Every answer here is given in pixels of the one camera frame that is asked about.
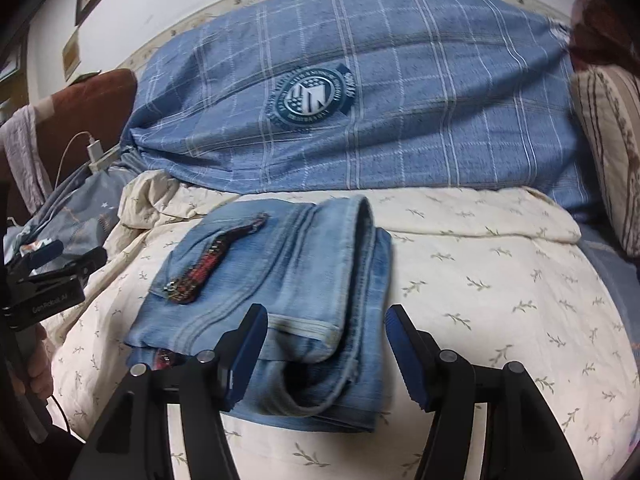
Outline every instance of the pillow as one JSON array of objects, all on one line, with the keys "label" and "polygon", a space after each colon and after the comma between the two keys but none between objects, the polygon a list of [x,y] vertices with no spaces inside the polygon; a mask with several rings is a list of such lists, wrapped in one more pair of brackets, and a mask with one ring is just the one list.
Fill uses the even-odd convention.
[{"label": "pillow", "polygon": [[619,66],[599,66],[574,73],[571,87],[609,221],[626,254],[638,257],[640,79]]}]

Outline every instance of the metal screw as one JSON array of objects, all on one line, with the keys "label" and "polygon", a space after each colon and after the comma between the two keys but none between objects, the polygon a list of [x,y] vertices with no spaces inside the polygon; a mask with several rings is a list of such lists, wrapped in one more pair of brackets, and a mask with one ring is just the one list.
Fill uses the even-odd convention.
[{"label": "metal screw", "polygon": [[524,371],[524,366],[522,365],[522,363],[519,363],[517,361],[511,361],[509,364],[507,364],[509,370],[511,370],[514,374],[521,374]]},{"label": "metal screw", "polygon": [[198,352],[196,355],[196,359],[201,363],[208,363],[209,361],[213,361],[213,358],[216,356],[216,353],[213,350],[202,350]]},{"label": "metal screw", "polygon": [[458,356],[453,350],[443,350],[440,352],[440,358],[446,363],[452,363]]},{"label": "metal screw", "polygon": [[144,363],[138,363],[136,365],[133,365],[129,369],[129,373],[134,377],[140,377],[140,375],[142,375],[145,372],[146,372],[146,365]]}]

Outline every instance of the black cable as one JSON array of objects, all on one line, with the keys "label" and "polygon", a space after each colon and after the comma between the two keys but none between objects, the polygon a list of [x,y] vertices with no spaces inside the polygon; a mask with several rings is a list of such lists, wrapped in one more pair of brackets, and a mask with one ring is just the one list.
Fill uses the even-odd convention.
[{"label": "black cable", "polygon": [[58,407],[58,409],[60,410],[60,413],[62,414],[62,418],[64,418],[64,419],[65,419],[66,432],[67,432],[68,434],[71,434],[71,427],[69,426],[69,421],[68,421],[68,419],[66,418],[65,410],[63,410],[63,409],[62,409],[62,406],[60,406],[60,403],[56,400],[56,398],[55,398],[54,396],[51,396],[51,398],[53,399],[53,402],[55,402],[55,403],[56,403],[56,406],[57,406],[57,407]]}]

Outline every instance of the circular logo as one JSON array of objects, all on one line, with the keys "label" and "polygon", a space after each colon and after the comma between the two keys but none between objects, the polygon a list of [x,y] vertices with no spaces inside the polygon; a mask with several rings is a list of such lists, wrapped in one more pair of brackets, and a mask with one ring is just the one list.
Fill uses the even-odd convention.
[{"label": "circular logo", "polygon": [[280,82],[271,96],[269,114],[285,124],[305,126],[339,109],[346,113],[353,96],[353,76],[343,65],[338,70],[307,68]]}]

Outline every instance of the white cable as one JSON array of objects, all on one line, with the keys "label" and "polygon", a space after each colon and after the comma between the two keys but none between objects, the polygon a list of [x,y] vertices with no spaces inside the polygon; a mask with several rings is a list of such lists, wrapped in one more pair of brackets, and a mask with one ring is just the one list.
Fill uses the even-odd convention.
[{"label": "white cable", "polygon": [[54,184],[53,189],[56,189],[58,187],[58,181],[60,180],[60,172],[62,171],[62,163],[65,160],[65,155],[66,155],[66,152],[69,149],[69,146],[71,146],[71,143],[75,140],[76,137],[81,136],[81,135],[88,135],[89,136],[89,143],[95,142],[95,139],[92,137],[92,135],[89,132],[78,132],[73,137],[71,137],[71,140],[66,144],[65,151],[62,152],[62,158],[60,158],[60,164],[58,166],[58,174],[56,175],[56,183]]}]

